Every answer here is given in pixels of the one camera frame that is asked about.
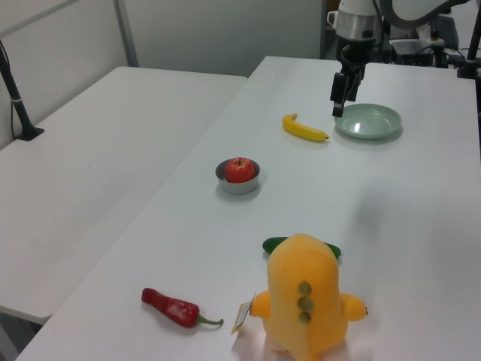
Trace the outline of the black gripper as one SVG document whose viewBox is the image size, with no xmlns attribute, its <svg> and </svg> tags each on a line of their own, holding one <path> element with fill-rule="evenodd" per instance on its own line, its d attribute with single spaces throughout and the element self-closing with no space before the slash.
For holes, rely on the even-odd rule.
<svg viewBox="0 0 481 361">
<path fill-rule="evenodd" d="M 375 38 L 355 40 L 339 37 L 341 70 L 340 73 L 334 74 L 330 95 L 334 117 L 343 115 L 345 93 L 347 101 L 354 102 L 356 100 L 358 88 L 364 79 L 366 65 L 373 59 L 375 45 Z"/>
</svg>

